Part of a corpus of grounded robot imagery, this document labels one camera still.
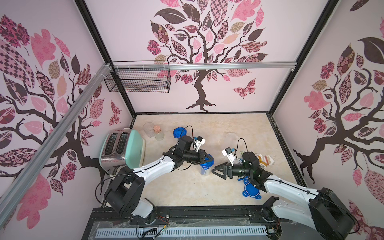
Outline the blue lid container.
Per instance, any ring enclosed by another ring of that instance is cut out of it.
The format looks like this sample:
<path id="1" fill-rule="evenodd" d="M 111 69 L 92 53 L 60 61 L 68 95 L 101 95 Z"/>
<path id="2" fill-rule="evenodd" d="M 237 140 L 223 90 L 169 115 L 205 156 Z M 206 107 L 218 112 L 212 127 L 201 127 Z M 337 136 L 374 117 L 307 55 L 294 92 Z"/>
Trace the blue lid container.
<path id="1" fill-rule="evenodd" d="M 182 127 L 175 128 L 173 130 L 173 136 L 175 139 L 180 139 L 181 137 L 185 136 L 187 134 L 187 130 Z"/>
<path id="2" fill-rule="evenodd" d="M 214 165 L 214 160 L 212 162 L 204 162 L 203 164 L 200 164 L 201 166 L 201 175 L 207 176 L 211 173 L 212 167 Z"/>

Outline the detached blue container lid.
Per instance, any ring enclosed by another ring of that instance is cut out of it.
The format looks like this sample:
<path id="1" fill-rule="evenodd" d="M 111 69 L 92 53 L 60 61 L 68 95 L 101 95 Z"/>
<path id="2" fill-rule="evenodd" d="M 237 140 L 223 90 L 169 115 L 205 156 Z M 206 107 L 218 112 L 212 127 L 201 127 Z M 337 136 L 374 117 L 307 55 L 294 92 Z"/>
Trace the detached blue container lid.
<path id="1" fill-rule="evenodd" d="M 262 199 L 262 196 L 260 195 L 260 190 L 257 189 L 256 187 L 254 187 L 250 183 L 249 177 L 245 177 L 243 179 L 243 183 L 244 183 L 244 190 L 242 192 L 242 195 L 244 197 L 254 198 L 256 200 L 261 200 Z"/>

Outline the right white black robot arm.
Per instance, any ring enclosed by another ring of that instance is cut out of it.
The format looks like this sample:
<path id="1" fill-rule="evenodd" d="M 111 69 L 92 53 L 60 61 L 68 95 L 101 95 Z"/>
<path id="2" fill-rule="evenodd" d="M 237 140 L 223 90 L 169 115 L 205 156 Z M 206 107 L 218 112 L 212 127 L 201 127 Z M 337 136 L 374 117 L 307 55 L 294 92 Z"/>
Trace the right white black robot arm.
<path id="1" fill-rule="evenodd" d="M 236 156 L 230 150 L 225 150 L 224 155 L 229 162 L 215 166 L 213 174 L 224 180 L 246 179 L 254 188 L 272 194 L 261 207 L 265 221 L 293 221 L 317 230 L 326 240 L 344 240 L 356 233 L 354 226 L 358 220 L 332 190 L 310 189 L 287 182 L 268 172 L 261 157 L 253 152 L 244 152 L 239 164 L 235 163 Z"/>

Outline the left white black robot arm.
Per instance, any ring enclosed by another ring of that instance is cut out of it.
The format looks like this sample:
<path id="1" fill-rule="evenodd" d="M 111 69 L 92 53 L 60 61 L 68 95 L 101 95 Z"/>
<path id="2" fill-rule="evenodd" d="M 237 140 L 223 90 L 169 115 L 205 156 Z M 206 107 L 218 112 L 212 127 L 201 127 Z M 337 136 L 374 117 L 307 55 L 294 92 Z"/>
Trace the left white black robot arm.
<path id="1" fill-rule="evenodd" d="M 185 162 L 192 165 L 211 163 L 213 157 L 202 149 L 205 142 L 201 136 L 192 138 L 185 135 L 162 157 L 150 164 L 135 169 L 128 166 L 118 168 L 119 171 L 110 177 L 112 181 L 104 193 L 104 200 L 120 217 L 133 215 L 152 222 L 157 210 L 154 204 L 142 198 L 145 186 L 177 170 Z"/>

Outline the small bottle cork lid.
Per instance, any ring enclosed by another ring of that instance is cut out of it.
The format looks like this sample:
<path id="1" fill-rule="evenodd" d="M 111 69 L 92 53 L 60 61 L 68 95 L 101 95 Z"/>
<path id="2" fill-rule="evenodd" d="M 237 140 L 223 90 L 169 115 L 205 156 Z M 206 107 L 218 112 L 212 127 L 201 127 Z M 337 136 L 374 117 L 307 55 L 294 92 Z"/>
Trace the small bottle cork lid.
<path id="1" fill-rule="evenodd" d="M 154 133 L 155 133 L 155 139 L 157 141 L 162 141 L 164 139 L 165 135 L 160 126 L 158 125 L 154 126 Z"/>

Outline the clear glass tumbler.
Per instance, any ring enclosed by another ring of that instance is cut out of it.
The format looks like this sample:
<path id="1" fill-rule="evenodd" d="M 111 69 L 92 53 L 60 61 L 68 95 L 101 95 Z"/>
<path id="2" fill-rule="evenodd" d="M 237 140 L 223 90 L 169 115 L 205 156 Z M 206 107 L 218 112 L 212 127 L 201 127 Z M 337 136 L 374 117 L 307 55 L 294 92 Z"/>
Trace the clear glass tumbler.
<path id="1" fill-rule="evenodd" d="M 149 138 L 153 138 L 155 136 L 155 125 L 153 123 L 145 123 L 143 125 L 143 131 L 145 132 L 146 136 Z"/>

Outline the mint chrome toaster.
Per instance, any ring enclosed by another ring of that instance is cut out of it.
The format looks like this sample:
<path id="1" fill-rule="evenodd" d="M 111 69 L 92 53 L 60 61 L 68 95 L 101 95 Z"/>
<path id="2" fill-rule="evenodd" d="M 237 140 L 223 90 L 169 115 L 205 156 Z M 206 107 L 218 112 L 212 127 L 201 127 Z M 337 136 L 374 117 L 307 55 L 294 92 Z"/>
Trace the mint chrome toaster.
<path id="1" fill-rule="evenodd" d="M 100 152 L 100 166 L 109 175 L 117 174 L 123 167 L 141 167 L 145 148 L 146 141 L 136 130 L 124 128 L 110 131 Z"/>

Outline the back aluminium rail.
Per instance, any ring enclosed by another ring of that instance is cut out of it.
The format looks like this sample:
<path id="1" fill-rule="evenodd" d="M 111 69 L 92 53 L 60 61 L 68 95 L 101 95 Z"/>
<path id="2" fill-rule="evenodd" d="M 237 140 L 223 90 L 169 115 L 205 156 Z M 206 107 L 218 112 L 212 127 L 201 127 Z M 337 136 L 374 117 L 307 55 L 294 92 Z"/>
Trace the back aluminium rail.
<path id="1" fill-rule="evenodd" d="M 229 70 L 229 69 L 294 69 L 297 63 L 295 62 L 259 62 L 259 63 L 203 63 L 203 64 L 137 64 L 114 66 L 115 70 Z"/>

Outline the aluminium rail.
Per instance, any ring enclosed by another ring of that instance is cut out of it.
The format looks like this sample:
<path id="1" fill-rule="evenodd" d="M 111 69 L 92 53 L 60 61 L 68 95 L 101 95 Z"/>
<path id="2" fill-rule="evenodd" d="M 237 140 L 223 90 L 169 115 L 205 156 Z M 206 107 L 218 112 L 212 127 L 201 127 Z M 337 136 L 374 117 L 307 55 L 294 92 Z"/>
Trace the aluminium rail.
<path id="1" fill-rule="evenodd" d="M 7 189 L 1 198 L 1 227 L 3 227 L 5 222 L 9 219 L 13 210 L 17 207 L 33 181 L 37 178 L 38 174 L 50 159 L 51 155 L 80 115 L 98 86 L 112 70 L 113 67 L 110 63 L 104 63 L 100 67 L 94 74 L 91 82 L 84 89 L 83 93 L 80 94 L 75 103 L 70 107 L 69 111 L 48 136 L 47 140 L 43 142 L 33 158 L 26 164 L 16 180 Z"/>
<path id="2" fill-rule="evenodd" d="M 259 62 L 259 63 L 203 63 L 203 64 L 137 64 L 114 66 L 115 70 L 229 70 L 229 69 L 294 69 L 297 63 L 295 62 Z"/>

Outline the black base frame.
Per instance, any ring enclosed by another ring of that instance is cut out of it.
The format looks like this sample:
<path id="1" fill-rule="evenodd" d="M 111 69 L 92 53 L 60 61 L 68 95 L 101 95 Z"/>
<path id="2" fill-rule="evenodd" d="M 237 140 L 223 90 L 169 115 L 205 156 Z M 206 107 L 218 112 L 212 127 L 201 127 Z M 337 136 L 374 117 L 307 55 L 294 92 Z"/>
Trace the black base frame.
<path id="1" fill-rule="evenodd" d="M 184 237 L 156 238 L 138 237 L 137 240 L 234 240 L 266 239 L 278 240 L 282 235 L 286 220 L 272 223 L 261 215 L 261 206 L 197 206 L 197 207 L 159 207 L 155 219 L 146 224 L 142 218 L 130 216 L 121 218 L 112 208 L 93 209 L 83 240 L 96 240 L 97 229 L 119 228 L 167 228 L 167 227 L 217 227 L 217 226 L 265 226 L 267 236 L 232 236 L 232 237 Z"/>

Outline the left aluminium rail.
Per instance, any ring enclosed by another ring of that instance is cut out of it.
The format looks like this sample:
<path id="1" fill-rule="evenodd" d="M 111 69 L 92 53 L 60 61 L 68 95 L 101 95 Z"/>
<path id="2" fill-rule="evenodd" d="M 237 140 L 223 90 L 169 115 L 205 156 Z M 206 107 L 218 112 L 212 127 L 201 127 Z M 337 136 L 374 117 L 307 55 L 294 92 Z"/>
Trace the left aluminium rail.
<path id="1" fill-rule="evenodd" d="M 38 174 L 50 159 L 51 155 L 80 115 L 98 86 L 112 70 L 113 67 L 110 63 L 104 63 L 100 67 L 94 74 L 91 82 L 84 89 L 83 93 L 80 94 L 75 103 L 70 107 L 69 111 L 48 136 L 47 140 L 43 142 L 33 158 L 26 164 L 16 180 L 7 189 L 1 198 L 1 227 L 3 227 L 5 222 L 9 219 L 13 210 L 17 207 L 33 181 L 37 178 Z"/>

